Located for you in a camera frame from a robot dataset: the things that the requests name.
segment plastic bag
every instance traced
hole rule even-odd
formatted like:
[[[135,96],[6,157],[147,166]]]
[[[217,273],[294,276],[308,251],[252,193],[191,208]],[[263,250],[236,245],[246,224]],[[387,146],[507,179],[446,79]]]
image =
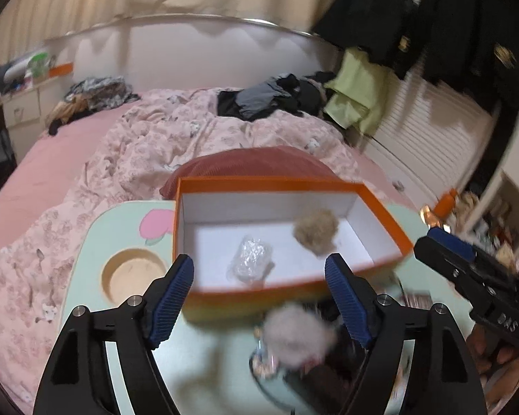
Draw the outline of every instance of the plastic bag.
[[[272,253],[271,245],[252,236],[245,236],[229,266],[228,274],[246,284],[262,281],[272,266]]]

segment orange item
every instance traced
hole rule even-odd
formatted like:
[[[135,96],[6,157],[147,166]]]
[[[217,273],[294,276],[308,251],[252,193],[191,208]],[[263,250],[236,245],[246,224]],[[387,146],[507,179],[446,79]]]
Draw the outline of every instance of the orange item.
[[[452,213],[452,209],[455,207],[455,197],[458,192],[455,188],[451,188],[449,192],[445,193],[440,197],[438,203],[436,203],[433,213],[441,220],[446,220]]]
[[[363,184],[283,176],[181,177],[173,257],[188,254],[196,269],[183,307],[186,320],[250,316],[287,301],[325,298],[326,256],[307,251],[292,234],[299,216],[322,207],[340,221],[334,251],[360,276],[394,265],[412,251],[400,225]],[[242,286],[227,276],[244,235],[259,235],[273,247],[274,269],[261,285]]]
[[[58,65],[54,68],[51,68],[48,72],[48,76],[53,78],[54,76],[64,76],[66,74],[70,74],[73,72],[73,62],[68,62],[67,64]]]

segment blue gripper pad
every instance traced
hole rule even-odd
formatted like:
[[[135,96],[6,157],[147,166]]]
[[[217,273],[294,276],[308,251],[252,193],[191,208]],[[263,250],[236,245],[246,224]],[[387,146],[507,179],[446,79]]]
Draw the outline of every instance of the blue gripper pad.
[[[152,309],[152,328],[148,341],[154,349],[171,335],[175,321],[194,281],[194,262],[189,256],[185,256],[182,260],[183,262],[173,276],[167,290]]]
[[[467,262],[473,262],[475,260],[475,252],[473,251],[472,245],[464,242],[453,234],[449,234],[440,228],[431,228],[427,233],[427,237],[432,238],[435,242],[440,243],[443,247],[462,257]]]
[[[368,348],[373,337],[368,328],[367,311],[352,288],[348,277],[344,276],[343,266],[349,270],[348,265],[340,255],[330,255],[325,261],[325,280],[342,315],[348,334],[354,340],[357,340],[363,348]]]

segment finger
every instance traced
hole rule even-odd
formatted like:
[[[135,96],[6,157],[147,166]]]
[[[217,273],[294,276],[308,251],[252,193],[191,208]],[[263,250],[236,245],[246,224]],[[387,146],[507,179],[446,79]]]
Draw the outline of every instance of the finger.
[[[505,362],[509,362],[511,359],[515,357],[515,354],[517,351],[513,346],[504,346],[500,352],[498,353],[498,356],[496,358],[496,362],[502,364]]]
[[[465,343],[472,356],[482,356],[486,348],[486,340],[484,338],[484,328],[481,325],[474,325],[471,334],[467,337]]]
[[[480,375],[486,373],[488,370],[490,370],[490,367],[492,366],[492,363],[490,363],[486,359],[483,359],[482,357],[479,357],[478,359],[474,358],[474,361],[476,370]]]
[[[492,386],[485,395],[488,407],[498,403],[504,396],[515,390],[519,383],[519,357],[508,366],[504,375]]]

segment white drawer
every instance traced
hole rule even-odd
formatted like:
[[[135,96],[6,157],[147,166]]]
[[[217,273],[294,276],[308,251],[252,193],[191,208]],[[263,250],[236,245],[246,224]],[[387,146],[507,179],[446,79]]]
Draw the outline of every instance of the white drawer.
[[[363,154],[377,164],[393,186],[407,196],[417,208],[425,204],[432,206],[438,200],[407,166],[376,140],[371,139],[367,142]]]
[[[73,84],[71,76],[59,76],[39,85],[40,113],[43,121],[56,105],[64,99],[65,94]]]
[[[15,159],[18,164],[33,147],[42,132],[43,126],[38,120],[19,124],[8,129],[11,146],[14,149]]]
[[[4,103],[4,120],[7,128],[39,118],[39,95],[36,90],[14,96],[11,101]]]

